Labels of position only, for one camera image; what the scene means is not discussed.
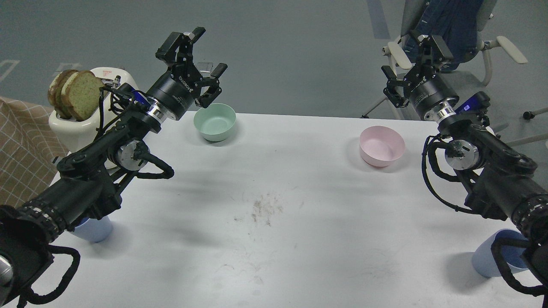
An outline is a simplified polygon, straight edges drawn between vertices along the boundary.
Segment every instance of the chair wheel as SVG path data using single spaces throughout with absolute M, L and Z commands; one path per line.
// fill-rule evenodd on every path
M 523 113 L 523 118 L 526 119 L 526 120 L 530 120 L 534 117 L 535 117 L 535 115 L 530 111 L 526 111 L 526 112 Z

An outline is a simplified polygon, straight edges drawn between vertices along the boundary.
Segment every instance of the blue jacket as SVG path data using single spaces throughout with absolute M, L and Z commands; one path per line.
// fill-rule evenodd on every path
M 476 16 L 483 0 L 430 0 L 420 18 L 416 30 L 424 35 L 440 35 L 451 50 L 453 63 L 442 71 L 453 71 L 460 63 L 470 61 L 477 50 Z M 403 51 L 411 62 L 416 62 L 418 47 L 408 39 Z

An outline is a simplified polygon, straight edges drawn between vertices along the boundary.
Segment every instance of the blue cup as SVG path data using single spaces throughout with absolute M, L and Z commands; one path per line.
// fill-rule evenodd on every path
M 484 277 L 500 277 L 500 271 L 496 266 L 493 253 L 491 252 L 491 245 L 497 238 L 511 238 L 526 240 L 526 238 L 519 232 L 512 229 L 502 229 L 491 235 L 485 242 L 483 242 L 474 255 L 472 256 L 472 266 L 480 275 Z M 504 260 L 508 263 L 508 267 L 512 273 L 519 273 L 526 271 L 527 265 L 520 258 L 525 248 L 503 246 L 501 254 Z
M 108 216 L 100 220 L 93 218 L 84 218 L 82 222 L 69 232 L 81 239 L 89 242 L 99 243 L 106 239 L 112 232 L 112 223 Z

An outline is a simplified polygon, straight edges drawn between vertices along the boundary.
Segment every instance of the chair leg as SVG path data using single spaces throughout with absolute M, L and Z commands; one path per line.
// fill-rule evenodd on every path
M 404 119 L 401 108 L 396 108 L 396 107 L 394 107 L 393 104 L 390 104 L 390 109 L 392 109 L 392 114 L 394 115 L 394 118 L 396 120 L 403 120 Z
M 529 120 L 545 112 L 548 112 L 548 107 L 544 107 L 535 111 L 526 111 L 523 113 L 523 118 Z
M 362 118 L 368 118 L 368 114 L 370 114 L 373 110 L 375 110 L 375 108 L 379 107 L 379 105 L 382 104 L 383 101 L 385 101 L 385 100 L 388 100 L 388 98 L 386 96 L 383 96 L 382 98 L 377 100 L 375 103 L 373 103 L 369 107 L 369 109 L 367 109 L 367 111 L 362 115 Z
M 396 59 L 394 58 L 393 55 L 388 56 L 388 65 L 390 65 L 390 68 L 392 69 L 392 72 L 394 72 L 394 74 L 395 74 L 396 73 Z
M 542 140 L 546 140 L 546 139 L 548 139 L 548 133 L 535 135 L 535 136 L 531 136 L 531 137 L 526 137 L 526 138 L 521 138 L 521 139 L 517 139 L 517 140 L 513 140 L 513 141 L 509 141 L 509 142 L 506 142 L 506 144 L 508 146 L 518 146 L 518 145 L 524 145 L 524 144 L 528 144 L 528 143 L 531 143 L 531 142 L 542 141 Z
M 491 63 L 491 53 L 489 50 L 482 50 L 483 64 L 485 65 L 485 78 L 482 81 L 484 86 L 487 86 L 493 76 L 493 65 Z

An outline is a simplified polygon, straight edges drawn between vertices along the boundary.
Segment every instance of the checkered cloth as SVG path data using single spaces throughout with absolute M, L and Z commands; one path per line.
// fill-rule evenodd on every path
M 0 96 L 0 204 L 21 206 L 46 189 L 67 149 L 49 128 L 52 108 Z

